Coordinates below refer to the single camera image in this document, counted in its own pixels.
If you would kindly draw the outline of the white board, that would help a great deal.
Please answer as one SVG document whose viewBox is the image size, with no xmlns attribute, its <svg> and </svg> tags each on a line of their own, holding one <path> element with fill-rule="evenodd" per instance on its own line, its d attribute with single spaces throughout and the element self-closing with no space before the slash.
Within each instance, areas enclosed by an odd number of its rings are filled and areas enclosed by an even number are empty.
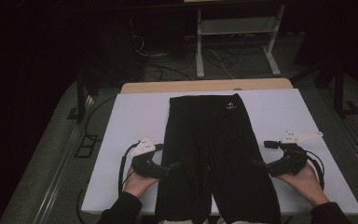
<svg viewBox="0 0 358 224">
<path fill-rule="evenodd" d="M 266 162 L 282 156 L 279 149 L 264 147 L 266 140 L 280 140 L 287 132 L 317 133 L 316 139 L 298 144 L 315 153 L 324 164 L 324 193 L 347 215 L 358 215 L 358 202 L 339 170 L 297 89 L 238 91 L 247 109 L 261 155 Z M 81 210 L 99 215 L 117 199 L 122 156 L 132 144 L 147 137 L 164 141 L 170 100 L 179 92 L 120 94 L 113 106 Z"/>
</svg>

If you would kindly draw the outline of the black metal stand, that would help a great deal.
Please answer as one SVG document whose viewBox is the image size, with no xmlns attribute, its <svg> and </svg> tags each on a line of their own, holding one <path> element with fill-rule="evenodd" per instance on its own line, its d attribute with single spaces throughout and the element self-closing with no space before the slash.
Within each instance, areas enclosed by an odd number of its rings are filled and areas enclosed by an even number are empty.
<svg viewBox="0 0 358 224">
<path fill-rule="evenodd" d="M 345 101 L 344 96 L 344 72 L 340 61 L 336 58 L 327 57 L 305 71 L 290 78 L 292 84 L 300 79 L 319 71 L 314 80 L 317 89 L 326 89 L 331 83 L 334 85 L 334 109 L 345 119 L 348 115 L 358 115 L 358 108 L 352 101 Z"/>
<path fill-rule="evenodd" d="M 96 95 L 98 91 L 98 85 L 93 77 L 86 72 L 79 72 L 76 77 L 77 108 L 72 108 L 67 118 L 75 119 L 77 123 L 80 123 L 86 114 L 87 97 Z"/>
</svg>

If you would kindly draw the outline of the white metal rack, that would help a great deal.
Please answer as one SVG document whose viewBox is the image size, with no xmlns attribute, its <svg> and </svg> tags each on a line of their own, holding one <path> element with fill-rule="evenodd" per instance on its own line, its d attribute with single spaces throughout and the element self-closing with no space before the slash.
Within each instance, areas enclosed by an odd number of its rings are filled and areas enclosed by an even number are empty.
<svg viewBox="0 0 358 224">
<path fill-rule="evenodd" d="M 202 38 L 206 35 L 234 35 L 234 34 L 269 34 L 269 41 L 262 48 L 267 59 L 269 69 L 273 76 L 279 77 L 281 71 L 272 53 L 275 40 L 282 22 L 285 5 L 277 8 L 274 16 L 246 17 L 235 19 L 203 19 L 202 10 L 197 13 L 197 76 L 204 78 L 204 65 L 202 55 Z"/>
</svg>

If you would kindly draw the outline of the person's right hand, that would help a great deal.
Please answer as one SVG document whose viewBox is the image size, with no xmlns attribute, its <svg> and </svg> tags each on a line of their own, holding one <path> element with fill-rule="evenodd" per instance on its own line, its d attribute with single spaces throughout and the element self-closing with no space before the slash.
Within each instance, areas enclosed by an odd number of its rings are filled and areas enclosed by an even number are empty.
<svg viewBox="0 0 358 224">
<path fill-rule="evenodd" d="M 313 168 L 307 163 L 296 175 L 279 175 L 278 179 L 291 186 L 312 207 L 329 203 Z"/>
</svg>

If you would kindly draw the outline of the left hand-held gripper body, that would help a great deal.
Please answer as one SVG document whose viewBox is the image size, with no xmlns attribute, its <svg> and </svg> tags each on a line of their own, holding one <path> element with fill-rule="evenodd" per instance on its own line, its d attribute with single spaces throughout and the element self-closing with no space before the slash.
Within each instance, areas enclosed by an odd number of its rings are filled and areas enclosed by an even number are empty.
<svg viewBox="0 0 358 224">
<path fill-rule="evenodd" d="M 153 158 L 155 153 L 162 149 L 162 144 L 155 145 L 148 137 L 142 138 L 131 153 L 131 167 L 135 173 L 144 177 L 161 179 L 161 174 L 166 170 L 162 168 L 162 165 L 155 164 Z"/>
</svg>

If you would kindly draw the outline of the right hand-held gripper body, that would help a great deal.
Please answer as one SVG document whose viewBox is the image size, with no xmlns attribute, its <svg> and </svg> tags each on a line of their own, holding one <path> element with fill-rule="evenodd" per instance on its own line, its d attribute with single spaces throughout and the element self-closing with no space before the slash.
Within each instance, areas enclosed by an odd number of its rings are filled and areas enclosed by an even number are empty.
<svg viewBox="0 0 358 224">
<path fill-rule="evenodd" d="M 313 152 L 302 148 L 299 143 L 323 137 L 321 132 L 303 133 L 295 131 L 286 131 L 278 141 L 265 141 L 264 147 L 281 149 L 283 156 L 277 161 L 267 163 L 268 168 L 276 172 L 276 176 L 285 174 L 298 174 L 302 168 L 311 161 L 317 170 L 319 177 L 324 176 L 324 165 L 319 157 Z"/>
</svg>

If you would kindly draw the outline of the wooden table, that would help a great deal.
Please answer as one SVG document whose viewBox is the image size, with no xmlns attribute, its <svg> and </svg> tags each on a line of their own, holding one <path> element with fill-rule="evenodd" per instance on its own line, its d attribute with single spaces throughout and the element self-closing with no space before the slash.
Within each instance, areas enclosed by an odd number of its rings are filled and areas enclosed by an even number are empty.
<svg viewBox="0 0 358 224">
<path fill-rule="evenodd" d="M 121 93 L 292 89 L 287 78 L 251 78 L 127 83 Z"/>
</svg>

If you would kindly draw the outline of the person's left hand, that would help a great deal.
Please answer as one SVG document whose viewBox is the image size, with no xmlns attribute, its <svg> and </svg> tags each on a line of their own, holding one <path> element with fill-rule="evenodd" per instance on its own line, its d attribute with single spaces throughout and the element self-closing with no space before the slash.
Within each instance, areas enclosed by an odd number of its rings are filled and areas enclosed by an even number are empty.
<svg viewBox="0 0 358 224">
<path fill-rule="evenodd" d="M 158 183 L 158 179 L 138 175 L 131 167 L 128 171 L 123 191 L 137 198 L 141 198 L 155 183 Z"/>
</svg>

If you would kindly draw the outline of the black pants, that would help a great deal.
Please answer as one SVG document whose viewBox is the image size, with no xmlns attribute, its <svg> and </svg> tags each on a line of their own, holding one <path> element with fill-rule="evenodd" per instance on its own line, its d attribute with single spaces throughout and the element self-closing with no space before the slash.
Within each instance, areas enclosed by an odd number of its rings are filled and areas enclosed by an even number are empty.
<svg viewBox="0 0 358 224">
<path fill-rule="evenodd" d="M 202 224 L 215 204 L 227 224 L 281 224 L 275 188 L 238 94 L 174 97 L 164 137 L 163 165 L 181 162 L 158 183 L 160 220 Z"/>
</svg>

